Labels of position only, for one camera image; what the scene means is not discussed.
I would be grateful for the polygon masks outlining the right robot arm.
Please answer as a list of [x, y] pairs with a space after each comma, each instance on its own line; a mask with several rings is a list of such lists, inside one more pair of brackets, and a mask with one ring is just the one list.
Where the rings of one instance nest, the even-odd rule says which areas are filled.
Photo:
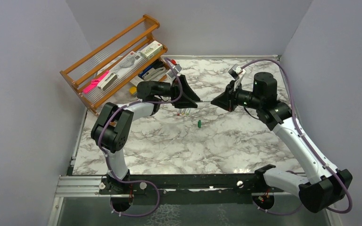
[[298, 197], [310, 212], [317, 213], [347, 195], [353, 176], [349, 170], [341, 170], [329, 161], [304, 133], [291, 108], [277, 99], [277, 86], [271, 73], [256, 73], [252, 91], [244, 90], [238, 81], [232, 80], [211, 104], [229, 112], [237, 106], [256, 110], [258, 119], [288, 147], [305, 176], [267, 165], [255, 171], [254, 188], [260, 192], [279, 188]]

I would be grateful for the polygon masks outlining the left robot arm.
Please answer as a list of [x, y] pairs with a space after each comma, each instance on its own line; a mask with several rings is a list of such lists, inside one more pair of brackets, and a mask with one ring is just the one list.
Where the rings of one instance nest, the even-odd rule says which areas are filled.
[[111, 187], [117, 193], [129, 189], [123, 148], [127, 142], [134, 121], [156, 114], [165, 104], [162, 97], [169, 98], [169, 104], [177, 109], [197, 108], [198, 95], [188, 85], [185, 75], [180, 75], [171, 83], [161, 81], [142, 81], [137, 85], [138, 100], [116, 105], [104, 104], [92, 130], [91, 138], [104, 154], [108, 175], [112, 177]]

